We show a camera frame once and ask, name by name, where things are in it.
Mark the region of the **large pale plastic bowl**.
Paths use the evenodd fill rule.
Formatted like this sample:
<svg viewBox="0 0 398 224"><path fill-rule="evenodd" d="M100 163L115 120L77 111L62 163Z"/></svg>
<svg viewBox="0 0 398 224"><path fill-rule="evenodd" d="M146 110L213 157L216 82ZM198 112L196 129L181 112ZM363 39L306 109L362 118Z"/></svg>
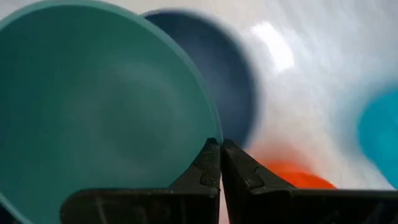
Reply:
<svg viewBox="0 0 398 224"><path fill-rule="evenodd" d="M141 16L50 0L0 20L0 203L60 224L71 194L163 188L220 121L199 70Z"/></svg>

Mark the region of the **small red plastic bowl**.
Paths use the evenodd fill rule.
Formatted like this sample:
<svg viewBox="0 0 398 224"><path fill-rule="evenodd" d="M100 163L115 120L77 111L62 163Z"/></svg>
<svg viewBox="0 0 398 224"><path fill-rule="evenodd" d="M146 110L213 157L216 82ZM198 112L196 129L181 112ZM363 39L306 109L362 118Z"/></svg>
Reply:
<svg viewBox="0 0 398 224"><path fill-rule="evenodd" d="M261 159L258 162L294 187L301 189L336 189L329 181L292 161Z"/></svg>

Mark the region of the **small cyan plastic bowl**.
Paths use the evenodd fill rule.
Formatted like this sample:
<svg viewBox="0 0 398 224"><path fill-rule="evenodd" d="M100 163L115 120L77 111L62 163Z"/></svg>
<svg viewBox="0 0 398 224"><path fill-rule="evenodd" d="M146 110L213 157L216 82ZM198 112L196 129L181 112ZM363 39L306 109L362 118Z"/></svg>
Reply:
<svg viewBox="0 0 398 224"><path fill-rule="evenodd" d="M357 134L363 154L398 189L398 88L369 101L358 121Z"/></svg>

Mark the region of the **large blue plastic bowl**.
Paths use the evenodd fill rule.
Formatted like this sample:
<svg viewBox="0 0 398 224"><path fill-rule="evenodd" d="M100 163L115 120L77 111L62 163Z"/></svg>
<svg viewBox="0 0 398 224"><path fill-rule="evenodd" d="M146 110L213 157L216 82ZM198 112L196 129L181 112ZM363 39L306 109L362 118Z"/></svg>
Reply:
<svg viewBox="0 0 398 224"><path fill-rule="evenodd" d="M256 73L235 33L215 17L193 10L158 9L143 16L170 36L199 69L224 138L248 148L258 114Z"/></svg>

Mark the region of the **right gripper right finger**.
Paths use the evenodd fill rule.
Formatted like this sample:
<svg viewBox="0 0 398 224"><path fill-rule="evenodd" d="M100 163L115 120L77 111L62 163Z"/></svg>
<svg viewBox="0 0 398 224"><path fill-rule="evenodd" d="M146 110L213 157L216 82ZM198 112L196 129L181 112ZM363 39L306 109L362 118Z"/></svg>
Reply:
<svg viewBox="0 0 398 224"><path fill-rule="evenodd" d="M398 224L398 190L298 189L232 140L220 150L229 224Z"/></svg>

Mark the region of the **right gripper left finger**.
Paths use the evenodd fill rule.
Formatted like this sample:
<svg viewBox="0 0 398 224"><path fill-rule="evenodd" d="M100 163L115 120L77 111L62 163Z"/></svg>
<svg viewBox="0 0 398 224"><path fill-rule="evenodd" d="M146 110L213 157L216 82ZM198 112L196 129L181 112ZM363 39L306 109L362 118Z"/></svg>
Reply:
<svg viewBox="0 0 398 224"><path fill-rule="evenodd" d="M220 161L220 145L209 138L168 187L79 190L60 207L61 224L218 224Z"/></svg>

